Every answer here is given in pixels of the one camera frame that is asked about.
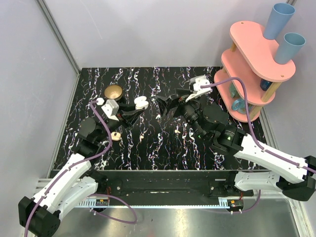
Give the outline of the white earbud charging case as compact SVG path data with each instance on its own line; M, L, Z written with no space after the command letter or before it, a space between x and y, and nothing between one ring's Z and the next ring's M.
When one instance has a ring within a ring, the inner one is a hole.
M147 109L149 106L149 102L147 101L146 96L139 96L134 99L135 109Z

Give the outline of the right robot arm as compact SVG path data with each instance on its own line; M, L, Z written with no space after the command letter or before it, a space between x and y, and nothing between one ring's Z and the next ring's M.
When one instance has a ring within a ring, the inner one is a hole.
M182 116L198 138L210 142L213 151L268 169L267 172L233 173L233 178L224 183L228 195L257 189L281 192L298 201L310 199L316 189L315 157L296 157L257 141L251 134L229 124L229 115L217 104L192 99L189 93L187 89L178 89L169 97L156 96L160 114L166 115L174 109L174 116Z

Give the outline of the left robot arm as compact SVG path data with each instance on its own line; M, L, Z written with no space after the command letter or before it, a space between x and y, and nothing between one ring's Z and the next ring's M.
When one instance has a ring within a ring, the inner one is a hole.
M23 197L18 203L24 236L32 233L37 237L51 237L62 219L81 201L94 195L110 195L107 177L94 170L93 165L111 148L113 133L120 126L132 126L149 103L135 99L127 105L98 99L89 105L95 116L80 122L81 141L67 163L32 198Z

